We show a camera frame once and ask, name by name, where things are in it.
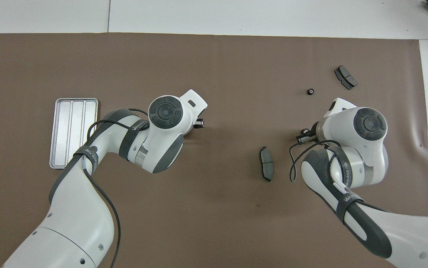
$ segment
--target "brown table surface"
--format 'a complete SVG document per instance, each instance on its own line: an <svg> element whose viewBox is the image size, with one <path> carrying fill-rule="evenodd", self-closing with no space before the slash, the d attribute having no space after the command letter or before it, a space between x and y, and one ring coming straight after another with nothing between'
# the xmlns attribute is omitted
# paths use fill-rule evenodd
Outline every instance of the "brown table surface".
<svg viewBox="0 0 428 268"><path fill-rule="evenodd" d="M339 65L359 82L353 90L336 79ZM355 191L392 212L428 216L416 40L0 34L0 266L49 209L60 173L48 164L55 100L97 98L103 117L190 88L209 104L206 127L185 137L171 168L152 175L112 154L94 174L121 218L116 267L391 267L301 177L288 180L288 147L336 97L377 109L389 125L385 179ZM270 183L262 146L274 161Z"/></svg>

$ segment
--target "black velcro strap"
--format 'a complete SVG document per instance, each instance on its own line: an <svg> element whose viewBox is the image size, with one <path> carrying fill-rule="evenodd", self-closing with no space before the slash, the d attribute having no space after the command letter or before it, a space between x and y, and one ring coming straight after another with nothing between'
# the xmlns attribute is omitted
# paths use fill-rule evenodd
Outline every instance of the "black velcro strap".
<svg viewBox="0 0 428 268"><path fill-rule="evenodd" d="M338 158L343 173L343 183L346 187L351 187L353 183L353 172L351 170L351 163L341 147L330 147L328 150L333 151Z"/></svg>
<svg viewBox="0 0 428 268"><path fill-rule="evenodd" d="M81 154L83 156L87 156L87 158L91 162L91 166L93 167L91 169L93 173L95 169L98 167L98 154L96 153L96 151L97 151L96 146L90 147L90 146L84 145L78 148L78 150L73 155Z"/></svg>
<svg viewBox="0 0 428 268"><path fill-rule="evenodd" d="M338 206L336 207L336 217L344 224L344 215L346 210L351 205L352 202L356 200L362 200L359 195L356 195L353 192L348 192L343 194L343 196L338 200Z"/></svg>
<svg viewBox="0 0 428 268"><path fill-rule="evenodd" d="M128 131L126 132L122 144L120 145L120 150L118 151L118 154L121 156L121 158L128 160L128 152L129 148L131 147L131 144L133 144L134 139L138 135L139 131L145 130L146 126L149 124L148 121L144 119L139 119L134 124L132 124L131 127L129 127Z"/></svg>

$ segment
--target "black cable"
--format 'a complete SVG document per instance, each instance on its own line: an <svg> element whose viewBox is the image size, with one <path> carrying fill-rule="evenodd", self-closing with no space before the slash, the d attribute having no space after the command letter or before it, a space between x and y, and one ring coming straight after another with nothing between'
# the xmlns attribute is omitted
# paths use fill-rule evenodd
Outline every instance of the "black cable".
<svg viewBox="0 0 428 268"><path fill-rule="evenodd" d="M91 182L91 185L93 185L100 192L100 194L103 195L105 200L110 204L110 207L112 207L113 213L115 214L116 224L118 226L118 240L116 242L115 256L113 256L112 265L110 266L110 268L113 268L113 266L115 265L116 257L118 256L118 250L120 249L120 240L122 238L122 228L120 224L120 218L118 217L118 213L116 212L115 205L113 205L113 202L108 198L108 196L102 190L102 188L98 186L98 184L93 180L93 178L90 176L86 168L83 169L83 173L85 173L85 176Z"/></svg>
<svg viewBox="0 0 428 268"><path fill-rule="evenodd" d="M128 110L130 110L130 111L136 111L136 112L142 112L143 114L146 114L146 116L148 116L148 113L147 113L147 112L144 112L144 111L143 111L143 110L141 110L141 109L129 108Z"/></svg>
<svg viewBox="0 0 428 268"><path fill-rule="evenodd" d="M333 140L325 140L325 141L320 141L320 142L316 142L316 143L314 143L312 146L310 146L310 147L308 147L308 148L306 148L298 157L297 157L297 160L295 160L295 158L293 157L293 154L292 154L292 148L293 147L295 147L295 146L297 146L297 145L299 145L299 144L301 144L301 143L296 143L296 144L293 144L291 147L290 147L290 149L289 149L289 152L290 152L290 157L292 158L292 162L293 162L293 164L292 164L292 167L290 168L290 181L291 182L294 182L296 179L297 179L297 168L296 168L296 163L297 163L297 161L300 159L300 157L302 157L307 151L310 151L311 150L311 148L313 148L313 147L315 147L315 146L317 146L317 145L320 145L320 144L324 144L324 143L334 143L334 144L336 144L336 145L338 145L338 146L341 146L337 141L333 141Z"/></svg>
<svg viewBox="0 0 428 268"><path fill-rule="evenodd" d="M129 129L129 127L127 126L127 125L125 125L125 124L121 124L120 122L118 122L118 121L114 121L114 120L108 120L108 119L102 119L102 120L98 120L98 121L96 121L95 123L93 123L93 124L91 124L91 126L88 128L88 132L87 132L87 141L89 141L90 140L90 132L91 132L91 129L93 128L93 127L95 127L97 124L100 124L100 123L112 123L112 124L117 124L117 125L120 125L120 126L122 126L122 127L124 127L124 128L126 128L126 129Z"/></svg>

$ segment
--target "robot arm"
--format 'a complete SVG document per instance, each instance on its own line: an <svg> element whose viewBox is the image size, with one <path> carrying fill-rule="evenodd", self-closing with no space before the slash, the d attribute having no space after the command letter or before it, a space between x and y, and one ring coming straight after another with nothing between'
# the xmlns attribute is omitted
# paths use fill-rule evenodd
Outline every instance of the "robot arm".
<svg viewBox="0 0 428 268"><path fill-rule="evenodd" d="M97 267L114 236L111 213L87 179L105 154L117 153L150 173L167 169L207 103L193 90L162 96L149 106L149 125L128 109L113 111L57 178L45 219L3 265L5 268Z"/></svg>
<svg viewBox="0 0 428 268"><path fill-rule="evenodd" d="M304 182L371 253L397 267L428 267L428 217L386 212L365 203L350 190L377 183L385 175L384 117L342 99L335 102L331 108L339 104L339 111L330 109L316 124L315 134L318 140L335 140L341 147L308 153L302 162ZM366 133L358 131L359 124Z"/></svg>

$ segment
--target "silver metal tray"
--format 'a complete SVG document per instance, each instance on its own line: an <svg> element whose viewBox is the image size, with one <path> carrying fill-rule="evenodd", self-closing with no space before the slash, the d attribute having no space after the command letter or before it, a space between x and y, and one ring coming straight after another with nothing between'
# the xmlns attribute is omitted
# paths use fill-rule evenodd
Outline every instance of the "silver metal tray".
<svg viewBox="0 0 428 268"><path fill-rule="evenodd" d="M67 165L73 153L86 142L88 128L97 116L97 99L69 98L55 102L49 161L51 168L60 169Z"/></svg>

